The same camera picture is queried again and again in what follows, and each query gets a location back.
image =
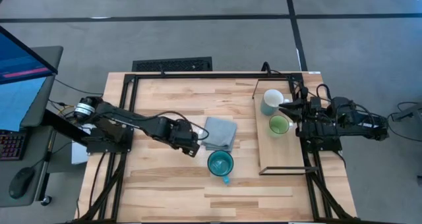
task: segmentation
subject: gray cloth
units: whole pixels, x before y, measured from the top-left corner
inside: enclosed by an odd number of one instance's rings
[[[237,124],[232,121],[208,117],[205,122],[205,129],[210,135],[202,142],[206,150],[223,150],[231,152]]]

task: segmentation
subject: wooden board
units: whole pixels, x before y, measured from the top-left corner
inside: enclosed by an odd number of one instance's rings
[[[285,99],[292,101],[291,94],[284,93]],[[258,135],[259,163],[260,170],[267,167],[303,167],[302,149],[300,141],[296,137],[296,124],[279,138],[268,135],[268,123],[272,116],[261,113],[260,105],[263,94],[255,94],[255,116],[256,132]],[[274,115],[283,115],[290,123],[289,117],[282,112],[275,112]],[[265,174],[304,174],[304,169],[267,169]]]
[[[124,74],[109,74],[105,101],[119,105]],[[305,85],[315,93],[316,86],[322,82],[321,75],[304,73],[303,77]],[[251,97],[256,79],[145,79],[139,82],[135,105],[137,113],[152,115],[172,109],[200,125],[204,125],[207,116],[235,121],[239,126],[232,152],[235,165],[230,174],[231,184],[227,187],[221,178],[208,172],[208,152],[203,148],[195,158],[191,158],[136,131],[133,150],[127,158],[118,222],[312,220],[303,175],[258,175],[258,140]],[[267,89],[265,87],[265,84],[261,87],[260,83],[257,92],[263,93]],[[277,85],[275,89],[289,93],[286,84]],[[88,210],[100,157],[101,154],[91,155],[86,166],[79,196],[81,215]],[[100,166],[93,200],[103,188],[108,157],[107,154]],[[322,152],[321,161],[328,189],[346,211],[355,215],[342,160],[333,153]],[[113,197],[112,190],[105,217],[111,215]],[[318,206],[323,213],[320,198]]]

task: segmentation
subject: computer mouse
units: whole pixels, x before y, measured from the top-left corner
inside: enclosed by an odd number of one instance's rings
[[[25,167],[18,171],[9,185],[9,195],[14,199],[22,197],[26,193],[34,174],[35,169],[32,167]]]

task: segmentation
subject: wooden tabletop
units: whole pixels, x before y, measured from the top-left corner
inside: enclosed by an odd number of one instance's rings
[[[124,75],[109,73],[105,101],[119,105]],[[304,72],[303,78],[310,92],[315,93],[322,83],[320,74]],[[235,121],[238,129],[231,153],[235,165],[230,174],[231,184],[226,186],[221,178],[210,174],[206,165],[210,152],[203,147],[191,158],[137,130],[127,157],[117,221],[312,221],[304,175],[258,175],[259,149],[251,98],[255,84],[256,79],[234,78],[140,80],[136,113],[153,115],[174,110],[202,126],[209,116]],[[332,152],[321,152],[320,156],[327,188],[350,215],[356,215],[342,160]],[[94,154],[88,160],[79,197],[81,213],[88,209],[100,157],[101,154]],[[100,167],[94,199],[103,188],[107,161],[108,154]],[[113,193],[112,190],[105,217],[111,215]],[[323,216],[318,189],[316,196]]]

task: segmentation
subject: gray carpet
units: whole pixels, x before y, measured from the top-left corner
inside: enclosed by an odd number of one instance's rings
[[[422,0],[293,0],[297,14],[422,13]],[[285,14],[286,0],[4,0],[0,18]],[[298,70],[289,20],[2,24],[27,45],[62,45],[58,79],[101,92],[107,73],[133,60],[211,56],[214,70]],[[388,115],[401,101],[421,101],[422,19],[299,20],[309,70],[322,72],[333,96]],[[51,99],[83,96],[55,84]],[[422,139],[412,119],[392,124]],[[422,144],[398,138],[343,138],[347,173],[363,219],[420,223]],[[48,207],[0,209],[1,223],[58,223],[73,218],[83,169],[51,176]]]

